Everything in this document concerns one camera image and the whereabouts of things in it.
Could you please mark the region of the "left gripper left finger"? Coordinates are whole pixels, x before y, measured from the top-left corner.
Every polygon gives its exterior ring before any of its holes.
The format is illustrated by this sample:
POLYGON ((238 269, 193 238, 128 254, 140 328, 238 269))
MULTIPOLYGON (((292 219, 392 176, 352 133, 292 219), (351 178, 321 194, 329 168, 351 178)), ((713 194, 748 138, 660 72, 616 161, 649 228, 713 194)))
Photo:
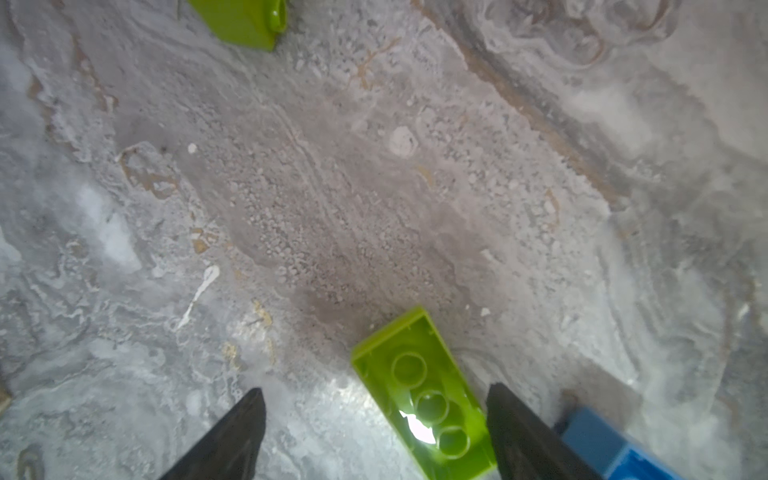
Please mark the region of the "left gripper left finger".
POLYGON ((253 479, 266 417, 262 390, 250 389, 161 479, 253 479))

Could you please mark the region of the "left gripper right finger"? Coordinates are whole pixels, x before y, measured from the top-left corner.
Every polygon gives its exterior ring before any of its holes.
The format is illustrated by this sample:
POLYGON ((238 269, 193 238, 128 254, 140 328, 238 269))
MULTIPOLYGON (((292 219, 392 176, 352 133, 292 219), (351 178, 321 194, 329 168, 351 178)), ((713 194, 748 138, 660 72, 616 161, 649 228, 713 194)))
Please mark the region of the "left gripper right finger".
POLYGON ((504 384, 490 386, 486 405, 486 425, 501 478, 601 479, 504 384))

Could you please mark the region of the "green lego brick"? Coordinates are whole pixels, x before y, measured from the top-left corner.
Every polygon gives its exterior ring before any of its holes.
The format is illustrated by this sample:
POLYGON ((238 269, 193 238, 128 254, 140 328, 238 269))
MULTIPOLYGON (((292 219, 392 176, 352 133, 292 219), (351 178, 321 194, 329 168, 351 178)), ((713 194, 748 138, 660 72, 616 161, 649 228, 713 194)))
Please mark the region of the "green lego brick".
POLYGON ((497 467, 484 409, 423 307, 358 343, 350 364, 424 478, 479 479, 497 467))

